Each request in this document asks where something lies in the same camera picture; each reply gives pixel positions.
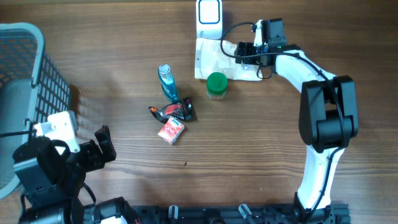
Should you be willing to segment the beige paper pouch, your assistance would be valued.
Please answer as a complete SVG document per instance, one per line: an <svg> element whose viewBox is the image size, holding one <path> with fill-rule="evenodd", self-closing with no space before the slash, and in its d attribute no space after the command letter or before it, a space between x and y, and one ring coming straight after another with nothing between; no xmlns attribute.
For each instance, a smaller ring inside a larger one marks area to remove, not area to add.
<svg viewBox="0 0 398 224"><path fill-rule="evenodd" d="M220 48L220 40L197 38L195 49L195 78L206 80L212 73L223 73L228 79L260 81L258 65L237 64Z"/></svg>

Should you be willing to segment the green lid jar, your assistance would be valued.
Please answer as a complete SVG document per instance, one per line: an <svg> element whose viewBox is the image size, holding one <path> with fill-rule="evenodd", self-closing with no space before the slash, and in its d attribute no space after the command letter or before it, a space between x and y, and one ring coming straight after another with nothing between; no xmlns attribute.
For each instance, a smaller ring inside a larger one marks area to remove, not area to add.
<svg viewBox="0 0 398 224"><path fill-rule="evenodd" d="M211 100L222 100L227 91L228 79L220 72L212 73L206 81L206 93Z"/></svg>

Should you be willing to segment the blue mouthwash bottle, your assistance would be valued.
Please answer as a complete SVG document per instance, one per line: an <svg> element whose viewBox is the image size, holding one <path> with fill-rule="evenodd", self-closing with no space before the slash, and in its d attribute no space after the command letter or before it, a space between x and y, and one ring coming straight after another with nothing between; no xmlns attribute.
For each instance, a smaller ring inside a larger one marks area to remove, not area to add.
<svg viewBox="0 0 398 224"><path fill-rule="evenodd" d="M158 68L159 80L165 96L171 101L178 100L177 87L171 67L168 64L162 64Z"/></svg>

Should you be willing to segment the black red snack packet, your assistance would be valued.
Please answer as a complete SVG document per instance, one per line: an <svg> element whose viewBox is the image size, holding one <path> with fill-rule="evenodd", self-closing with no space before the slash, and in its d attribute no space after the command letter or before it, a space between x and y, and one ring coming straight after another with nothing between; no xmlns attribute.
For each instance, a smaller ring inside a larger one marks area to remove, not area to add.
<svg viewBox="0 0 398 224"><path fill-rule="evenodd" d="M187 121L193 118L193 105L189 97L178 100L163 108L149 107L150 113L161 123L166 123L169 118L176 118L181 121Z"/></svg>

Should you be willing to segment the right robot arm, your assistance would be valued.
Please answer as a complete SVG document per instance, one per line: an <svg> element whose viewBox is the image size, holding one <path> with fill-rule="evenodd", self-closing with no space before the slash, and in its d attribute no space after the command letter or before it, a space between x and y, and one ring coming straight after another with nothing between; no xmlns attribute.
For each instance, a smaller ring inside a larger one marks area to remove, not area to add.
<svg viewBox="0 0 398 224"><path fill-rule="evenodd" d="M281 18L250 23L253 42L239 42L237 64L269 68L300 92L298 129L306 145L303 179L291 204L266 205L254 218L245 204L239 212L249 223L350 223L349 207L332 203L330 190L338 161L358 133L354 81L325 71L288 44Z"/></svg>

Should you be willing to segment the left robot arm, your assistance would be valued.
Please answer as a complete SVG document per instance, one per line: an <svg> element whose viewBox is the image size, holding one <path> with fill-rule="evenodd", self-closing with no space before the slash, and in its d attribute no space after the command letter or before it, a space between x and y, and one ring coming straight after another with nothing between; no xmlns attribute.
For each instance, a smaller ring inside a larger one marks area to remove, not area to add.
<svg viewBox="0 0 398 224"><path fill-rule="evenodd" d="M41 136L13 153L14 171L24 187L19 223L84 223L85 206L78 196L86 188L86 174L116 158L109 128L95 132L95 140L81 144L79 152L63 140Z"/></svg>

